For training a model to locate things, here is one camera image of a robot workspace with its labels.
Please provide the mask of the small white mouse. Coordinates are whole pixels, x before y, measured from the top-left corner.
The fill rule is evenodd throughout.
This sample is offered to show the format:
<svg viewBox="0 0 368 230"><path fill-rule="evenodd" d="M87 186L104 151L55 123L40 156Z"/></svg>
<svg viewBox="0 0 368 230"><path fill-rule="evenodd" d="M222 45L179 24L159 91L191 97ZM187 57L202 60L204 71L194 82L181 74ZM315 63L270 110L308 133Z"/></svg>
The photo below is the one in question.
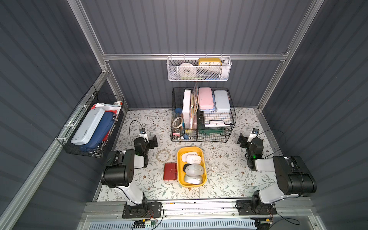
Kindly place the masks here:
<svg viewBox="0 0 368 230"><path fill-rule="evenodd" d="M188 155L186 157L186 161L188 164L201 164L202 158L199 155Z"/></svg>

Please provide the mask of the grey round mouse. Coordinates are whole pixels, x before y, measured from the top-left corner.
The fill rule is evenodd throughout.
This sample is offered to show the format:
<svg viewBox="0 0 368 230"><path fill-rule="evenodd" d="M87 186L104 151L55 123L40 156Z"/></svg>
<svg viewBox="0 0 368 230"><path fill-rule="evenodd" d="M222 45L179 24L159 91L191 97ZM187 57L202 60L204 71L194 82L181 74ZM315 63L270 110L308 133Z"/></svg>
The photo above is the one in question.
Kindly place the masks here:
<svg viewBox="0 0 368 230"><path fill-rule="evenodd" d="M191 164L186 169L186 174L189 176L200 175L204 174L204 168L200 164Z"/></svg>

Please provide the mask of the silver computer mouse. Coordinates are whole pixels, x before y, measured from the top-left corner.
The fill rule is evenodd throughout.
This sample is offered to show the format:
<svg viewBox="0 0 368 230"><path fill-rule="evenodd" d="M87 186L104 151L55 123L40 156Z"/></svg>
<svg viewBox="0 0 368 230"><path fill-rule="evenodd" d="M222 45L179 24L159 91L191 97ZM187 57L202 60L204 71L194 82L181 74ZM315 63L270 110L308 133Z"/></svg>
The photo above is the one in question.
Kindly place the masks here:
<svg viewBox="0 0 368 230"><path fill-rule="evenodd" d="M189 176L186 174L184 181L192 185L200 185L203 183L203 178L200 175Z"/></svg>

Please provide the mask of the black computer mouse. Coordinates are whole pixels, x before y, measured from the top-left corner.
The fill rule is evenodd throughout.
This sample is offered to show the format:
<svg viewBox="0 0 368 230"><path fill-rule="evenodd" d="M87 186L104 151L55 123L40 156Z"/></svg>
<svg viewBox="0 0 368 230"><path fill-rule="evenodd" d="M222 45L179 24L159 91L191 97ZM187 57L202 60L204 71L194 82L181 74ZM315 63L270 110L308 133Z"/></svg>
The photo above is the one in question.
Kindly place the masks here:
<svg viewBox="0 0 368 230"><path fill-rule="evenodd" d="M183 166L183 171L184 172L186 172L186 169L187 169L188 166L190 166L190 164L188 164L188 163Z"/></svg>

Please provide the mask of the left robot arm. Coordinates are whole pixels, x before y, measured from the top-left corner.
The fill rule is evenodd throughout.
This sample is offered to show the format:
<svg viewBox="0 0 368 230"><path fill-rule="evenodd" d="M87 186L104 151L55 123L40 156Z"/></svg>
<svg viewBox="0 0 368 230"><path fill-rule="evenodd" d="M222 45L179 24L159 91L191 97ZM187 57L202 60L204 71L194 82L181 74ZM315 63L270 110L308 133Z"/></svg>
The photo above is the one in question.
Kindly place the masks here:
<svg viewBox="0 0 368 230"><path fill-rule="evenodd" d="M134 171L148 166L148 151L158 147L157 137L151 140L139 137L134 139L134 148L126 151L113 151L111 164L101 173L101 183L123 193L126 204L134 209L146 208L145 194L133 182Z"/></svg>

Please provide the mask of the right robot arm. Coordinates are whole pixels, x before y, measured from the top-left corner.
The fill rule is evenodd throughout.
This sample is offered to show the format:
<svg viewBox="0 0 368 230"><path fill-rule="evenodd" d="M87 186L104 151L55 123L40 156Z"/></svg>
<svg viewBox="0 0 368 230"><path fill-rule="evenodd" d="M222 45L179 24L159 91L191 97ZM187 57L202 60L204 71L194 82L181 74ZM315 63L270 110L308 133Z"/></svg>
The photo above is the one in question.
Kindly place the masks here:
<svg viewBox="0 0 368 230"><path fill-rule="evenodd" d="M246 149L245 158L251 171L275 173L276 182L254 192L250 202L252 209L315 193L317 183L303 159L299 156L264 158L263 140L258 137L258 131L254 129L248 138L240 134L237 144Z"/></svg>

